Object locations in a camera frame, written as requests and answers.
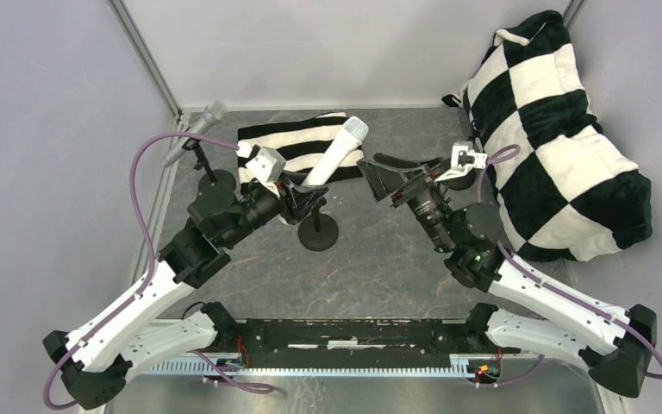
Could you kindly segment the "black mic stand back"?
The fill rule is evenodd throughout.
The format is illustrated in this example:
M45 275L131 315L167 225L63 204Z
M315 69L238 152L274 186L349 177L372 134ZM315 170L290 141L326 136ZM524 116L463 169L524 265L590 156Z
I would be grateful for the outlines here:
M338 223L328 214L320 212L326 203L326 199L321 198L297 227L299 241L313 252L330 249L339 238Z

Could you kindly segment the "white microphone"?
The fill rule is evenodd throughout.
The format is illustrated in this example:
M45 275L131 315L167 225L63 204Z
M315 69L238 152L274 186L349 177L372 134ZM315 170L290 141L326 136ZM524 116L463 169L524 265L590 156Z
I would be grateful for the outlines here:
M364 121L356 116L349 117L302 186L325 185L346 157L361 146L368 133L369 126Z

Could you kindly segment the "black mic stand front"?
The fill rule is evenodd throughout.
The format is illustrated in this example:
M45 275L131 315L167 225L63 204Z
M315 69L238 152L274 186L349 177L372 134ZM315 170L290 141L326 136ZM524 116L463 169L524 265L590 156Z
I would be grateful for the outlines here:
M193 169L203 172L203 176L200 178L198 184L198 195L207 193L209 190L217 187L218 184L226 185L233 191L236 189L237 183L231 172L222 169L214 170L210 166L209 160L206 153L203 151L199 140L190 138L182 145L182 149L192 152L195 155L196 163L193 166Z

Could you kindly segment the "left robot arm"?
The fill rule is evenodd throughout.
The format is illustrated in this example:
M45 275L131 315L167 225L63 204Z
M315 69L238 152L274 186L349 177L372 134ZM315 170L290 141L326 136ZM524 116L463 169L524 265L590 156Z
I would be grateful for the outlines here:
M288 224L302 221L328 190L314 175L300 185L294 178L282 174L268 185L253 180L244 198L237 198L232 179L200 184L187 224L139 280L80 328L45 337L52 375L61 378L74 404L95 409L147 369L216 341L222 317L214 306L160 330L145 328L228 265L227 249L277 216Z

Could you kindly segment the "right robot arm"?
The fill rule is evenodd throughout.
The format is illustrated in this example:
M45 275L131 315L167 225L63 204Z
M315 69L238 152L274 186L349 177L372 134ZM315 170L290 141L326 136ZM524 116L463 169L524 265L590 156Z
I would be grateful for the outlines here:
M461 285L522 305L522 317L490 304L472 310L475 336L501 348L549 356L584 370L598 385L637 398L657 358L656 313L592 298L536 269L501 243L497 209L474 203L454 210L439 184L446 162L376 154L359 162L377 201L407 206Z

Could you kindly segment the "black mic stand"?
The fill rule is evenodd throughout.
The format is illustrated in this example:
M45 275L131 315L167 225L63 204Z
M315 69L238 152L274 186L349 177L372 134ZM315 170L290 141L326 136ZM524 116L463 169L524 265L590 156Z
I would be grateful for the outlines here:
M330 249L339 238L338 223L328 214L320 212L326 203L326 199L321 198L297 227L299 241L313 252Z
M474 185L477 179L477 174L474 170L470 170L466 175L460 176L447 181L447 187L454 191L464 191Z
M209 160L206 153L203 151L199 140L190 138L182 145L182 149L192 152L195 155L196 163L193 166L193 169L203 172L203 176L200 178L198 184L198 195L207 193L209 190L217 187L218 184L226 185L233 191L236 189L237 183L231 172L222 169L214 170L210 166Z

